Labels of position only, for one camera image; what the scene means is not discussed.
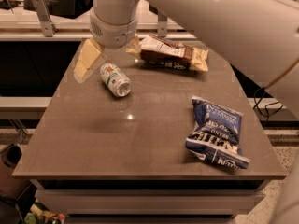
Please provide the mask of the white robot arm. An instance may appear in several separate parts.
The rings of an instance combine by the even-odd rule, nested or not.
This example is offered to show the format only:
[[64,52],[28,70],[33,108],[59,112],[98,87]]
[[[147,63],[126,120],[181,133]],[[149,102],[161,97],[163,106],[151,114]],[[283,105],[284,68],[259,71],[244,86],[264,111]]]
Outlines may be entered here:
[[[104,49],[135,37],[140,0],[93,0],[92,37],[74,76],[83,81],[104,63]],[[299,12],[292,0],[146,0],[203,41],[299,116]]]

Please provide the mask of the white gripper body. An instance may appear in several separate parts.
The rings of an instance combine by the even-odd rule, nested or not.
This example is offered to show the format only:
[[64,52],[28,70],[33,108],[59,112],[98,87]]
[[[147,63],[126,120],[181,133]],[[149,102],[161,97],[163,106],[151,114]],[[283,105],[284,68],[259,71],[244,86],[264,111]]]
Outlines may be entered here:
[[90,31],[93,38],[108,49],[118,49],[125,46],[135,37],[137,19],[126,24],[108,24],[101,21],[95,14],[94,9],[90,14]]

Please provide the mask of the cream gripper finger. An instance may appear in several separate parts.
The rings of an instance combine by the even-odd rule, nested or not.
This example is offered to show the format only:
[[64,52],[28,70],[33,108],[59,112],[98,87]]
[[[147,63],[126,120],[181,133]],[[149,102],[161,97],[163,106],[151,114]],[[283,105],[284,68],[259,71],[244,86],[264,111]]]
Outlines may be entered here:
[[83,42],[74,69],[74,78],[78,83],[88,79],[93,71],[105,61],[104,47],[94,38]]
[[140,41],[137,35],[127,43],[126,52],[137,59],[141,58]]

